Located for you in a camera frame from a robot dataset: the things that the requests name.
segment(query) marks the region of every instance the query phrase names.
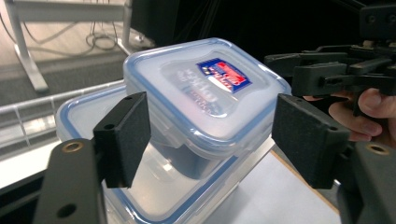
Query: black metal bracket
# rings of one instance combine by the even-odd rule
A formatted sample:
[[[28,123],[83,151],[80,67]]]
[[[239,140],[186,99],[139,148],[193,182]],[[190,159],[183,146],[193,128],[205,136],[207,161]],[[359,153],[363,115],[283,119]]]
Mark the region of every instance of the black metal bracket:
[[[264,63],[284,77],[295,96],[328,97],[338,91],[355,94],[354,115],[361,93],[376,88],[396,95],[396,4],[360,9],[359,45],[322,46],[302,53],[268,55]]]
[[[343,223],[396,223],[396,149],[353,144],[348,136],[347,128],[305,100],[278,95],[273,139],[312,188],[341,183]]]
[[[118,102],[93,136],[62,142],[46,171],[2,189],[0,222],[106,223],[102,181],[130,188],[151,137],[147,94]]]

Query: blue lid rim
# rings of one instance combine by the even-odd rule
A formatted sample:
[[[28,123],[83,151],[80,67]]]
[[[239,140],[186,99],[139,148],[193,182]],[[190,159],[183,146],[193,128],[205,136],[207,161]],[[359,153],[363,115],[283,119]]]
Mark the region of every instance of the blue lid rim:
[[[177,46],[185,46],[183,44],[176,45],[173,47],[164,47],[162,50],[158,50],[157,53],[156,51],[150,51],[149,53],[141,52],[141,53],[136,53],[132,56],[130,56],[124,63],[124,68],[128,69],[131,74],[140,74],[135,68],[134,65],[138,63],[139,61],[145,60],[147,58],[150,58],[151,56],[161,56],[164,54],[169,53],[169,51],[176,52],[176,51],[181,51],[181,50],[186,50],[190,48],[196,48],[200,45],[207,45],[207,44],[221,44],[224,46],[229,47],[230,49],[236,51],[238,54],[240,54],[242,57],[246,58],[249,62],[253,63],[255,66],[259,66],[259,68],[262,70],[263,68],[260,66],[264,66],[262,63],[260,63],[258,60],[253,58],[252,56],[248,55],[246,52],[238,48],[236,45],[232,44],[229,41],[220,39],[220,38],[208,38],[205,40],[197,40],[197,41],[192,41],[187,47],[184,48],[178,48]],[[286,84],[286,81],[279,78],[278,75],[272,74],[270,72],[270,75],[274,76],[278,83],[283,87],[284,93],[288,93],[290,91],[290,88],[288,88],[288,85]],[[148,89],[148,92],[152,93],[155,95],[158,99],[159,102],[161,102],[164,107],[169,110],[169,112],[177,118],[178,121],[176,122],[177,127],[183,132],[183,133],[192,133],[194,135],[195,132],[198,133],[204,133],[202,130],[197,129],[192,122],[187,119],[183,113],[181,113],[174,105],[172,105],[169,100],[163,96],[154,86],[150,84],[150,82],[144,78],[143,76],[134,76],[140,82],[143,86],[145,86]],[[275,108],[276,104],[276,98],[270,102],[268,107],[271,107],[271,109]],[[205,152],[199,152],[200,154],[207,154],[209,158],[215,157],[228,157],[233,154],[233,152],[230,152],[230,150],[221,150],[223,147],[228,147],[232,145],[233,143],[239,142],[244,136],[245,133],[248,132],[248,130],[252,129],[255,127],[262,119],[265,117],[269,116],[270,114],[266,114],[265,112],[271,111],[269,108],[266,107],[261,113],[259,113],[256,117],[254,117],[249,123],[247,123],[241,130],[240,132],[236,133],[232,138],[230,139],[218,139],[215,137],[207,136],[205,134],[201,134],[202,137],[193,137],[191,140],[193,143],[198,146],[198,147],[214,147],[216,151],[218,152],[218,155],[214,155],[210,153],[210,151],[205,151]]]

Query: red white blue label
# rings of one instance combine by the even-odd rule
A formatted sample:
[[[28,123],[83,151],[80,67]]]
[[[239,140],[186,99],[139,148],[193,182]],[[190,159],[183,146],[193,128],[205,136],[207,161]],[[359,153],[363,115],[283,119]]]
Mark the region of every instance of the red white blue label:
[[[216,58],[197,65],[206,78],[226,91],[235,93],[251,84],[245,74],[222,59]]]

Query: cable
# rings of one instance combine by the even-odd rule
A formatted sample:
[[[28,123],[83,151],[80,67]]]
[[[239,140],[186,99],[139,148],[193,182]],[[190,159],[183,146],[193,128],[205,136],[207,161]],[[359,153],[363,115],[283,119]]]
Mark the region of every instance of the cable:
[[[75,25],[77,25],[77,22],[73,22],[69,25],[67,25],[66,27],[64,27],[61,31],[59,31],[58,33],[56,33],[55,35],[49,36],[43,40],[38,40],[36,39],[32,33],[30,32],[29,28],[26,25],[26,22],[23,23],[23,26],[25,27],[28,35],[39,45],[45,44],[47,42],[50,42],[51,40],[55,39],[56,37],[62,35],[63,33],[65,33],[66,31],[68,31],[69,29],[71,29],[72,27],[74,27]]]
[[[6,27],[6,23],[3,20],[3,17],[0,13],[0,20],[3,24],[4,29],[7,32],[8,37],[12,40],[12,42],[14,42],[14,44],[16,44],[16,40],[15,38],[12,36],[12,34],[10,33],[10,31],[8,30],[8,28]],[[117,45],[118,45],[118,35],[117,35],[117,30],[116,30],[116,25],[114,22],[112,23],[112,29],[114,34],[110,35],[108,34],[104,29],[103,29],[103,23],[102,23],[102,31],[103,33],[97,33],[95,32],[95,26],[96,26],[96,22],[92,23],[92,29],[90,31],[90,33],[86,36],[85,38],[85,42],[87,43],[87,45],[90,47],[87,50],[84,50],[80,53],[66,53],[66,52],[61,52],[61,51],[57,51],[57,50],[53,50],[53,49],[45,49],[45,48],[40,48],[40,47],[28,47],[29,50],[37,50],[37,51],[44,51],[47,53],[52,53],[52,54],[58,54],[58,55],[62,55],[65,57],[80,57],[80,56],[84,56],[87,55],[88,53],[90,53],[91,51],[93,51],[94,49],[100,49],[100,50],[112,50],[114,49]],[[45,44],[50,42],[51,40],[59,37],[60,35],[64,34],[66,31],[70,30],[71,28],[73,28],[76,24],[78,24],[77,22],[73,22],[69,25],[67,25],[65,28],[63,28],[61,31],[59,31],[58,33],[56,33],[55,35],[51,35],[45,39],[42,40],[38,40],[36,39],[32,33],[30,32],[29,28],[27,27],[26,23],[24,22],[24,27],[27,31],[27,33],[29,34],[29,36],[39,45]],[[101,47],[97,44],[98,40],[102,40],[102,39],[110,39],[111,41],[113,41],[113,45],[107,48]]]

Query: plastic food container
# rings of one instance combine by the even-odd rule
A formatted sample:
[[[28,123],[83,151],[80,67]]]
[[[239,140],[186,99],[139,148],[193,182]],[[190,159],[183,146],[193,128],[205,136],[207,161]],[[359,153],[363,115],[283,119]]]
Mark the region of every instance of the plastic food container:
[[[125,86],[120,85],[64,103],[56,115],[58,136],[62,141],[81,137],[92,139],[95,125],[125,96]],[[240,175],[241,172],[235,170],[250,155],[245,153],[220,161],[205,178],[194,179],[173,166],[159,146],[148,144],[130,189],[107,189],[104,185],[109,223],[201,220],[216,208],[229,193],[227,190],[233,189],[243,178],[245,174]],[[250,166],[244,167],[246,172],[250,169]]]
[[[228,41],[209,38],[137,52],[124,63],[127,93],[148,93],[152,141],[193,152],[203,166],[256,149],[289,84]]]

